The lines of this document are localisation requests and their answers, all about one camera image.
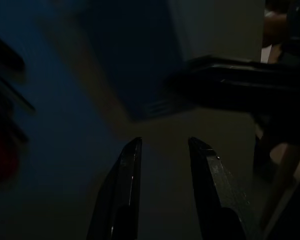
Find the blurry object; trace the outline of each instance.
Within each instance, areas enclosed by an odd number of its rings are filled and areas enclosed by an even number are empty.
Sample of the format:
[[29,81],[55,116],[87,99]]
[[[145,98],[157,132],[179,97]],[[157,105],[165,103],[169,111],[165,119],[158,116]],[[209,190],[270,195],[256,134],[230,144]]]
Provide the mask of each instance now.
[[24,132],[12,121],[7,112],[0,107],[0,128],[9,131],[16,136],[22,143],[29,141]]
[[8,68],[21,72],[25,70],[24,60],[0,39],[0,62]]
[[35,107],[28,102],[27,99],[25,99],[24,96],[22,96],[17,90],[14,89],[13,86],[11,86],[10,83],[8,83],[3,77],[0,76],[0,82],[9,90],[11,91],[22,103],[24,103],[28,108],[30,108],[32,111],[36,111]]
[[12,113],[14,110],[13,102],[7,98],[1,91],[0,91],[0,107],[3,108],[7,113]]
[[[0,64],[15,72],[25,70],[23,59],[1,39]],[[1,76],[0,84],[35,111],[35,108]],[[6,181],[17,171],[19,159],[15,141],[21,143],[29,141],[27,135],[11,119],[13,109],[12,101],[5,96],[0,87],[0,182]]]
[[18,151],[8,131],[0,127],[0,182],[12,177],[19,165]]
[[87,240],[138,238],[141,151],[141,137],[123,148],[99,190]]

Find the chair leg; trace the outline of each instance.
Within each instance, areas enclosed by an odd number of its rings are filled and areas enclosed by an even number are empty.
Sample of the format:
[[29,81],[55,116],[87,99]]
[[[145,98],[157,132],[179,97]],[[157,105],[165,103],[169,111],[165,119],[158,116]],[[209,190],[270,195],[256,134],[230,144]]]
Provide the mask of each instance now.
[[275,174],[270,196],[268,197],[262,212],[259,223],[262,230],[267,227],[278,203],[293,178],[299,162],[300,146],[288,145],[282,157],[279,169]]

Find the red object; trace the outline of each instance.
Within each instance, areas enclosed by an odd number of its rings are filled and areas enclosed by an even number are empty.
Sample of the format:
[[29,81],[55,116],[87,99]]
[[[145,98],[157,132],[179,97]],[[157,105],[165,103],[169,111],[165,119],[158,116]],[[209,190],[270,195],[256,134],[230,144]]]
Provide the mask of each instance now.
[[17,147],[10,134],[0,129],[0,183],[12,177],[18,169]]

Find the person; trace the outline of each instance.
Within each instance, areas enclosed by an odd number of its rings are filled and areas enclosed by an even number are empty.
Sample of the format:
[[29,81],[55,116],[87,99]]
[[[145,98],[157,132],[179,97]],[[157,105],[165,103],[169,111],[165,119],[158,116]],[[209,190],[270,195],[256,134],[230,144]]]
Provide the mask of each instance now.
[[262,47],[277,45],[289,37],[287,12],[290,0],[266,0],[265,9],[268,13],[264,17]]

